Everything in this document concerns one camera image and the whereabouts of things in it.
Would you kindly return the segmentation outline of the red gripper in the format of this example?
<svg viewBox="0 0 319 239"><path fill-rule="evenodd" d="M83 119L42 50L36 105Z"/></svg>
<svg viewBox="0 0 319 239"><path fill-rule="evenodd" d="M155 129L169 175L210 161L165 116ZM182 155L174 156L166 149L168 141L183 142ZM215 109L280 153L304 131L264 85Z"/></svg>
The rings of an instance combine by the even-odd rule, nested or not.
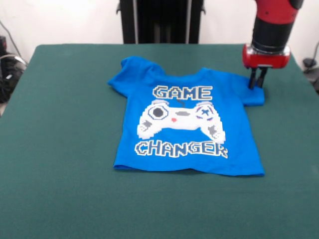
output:
<svg viewBox="0 0 319 239"><path fill-rule="evenodd" d="M249 89L254 89L255 86L263 87L263 83L268 71L268 68L281 69L289 62L291 50L286 46L283 51L278 54L266 54L256 51L251 44L245 44L242 51L242 61L244 67L251 68L249 80ZM256 73L260 68L261 73L257 80Z"/></svg>

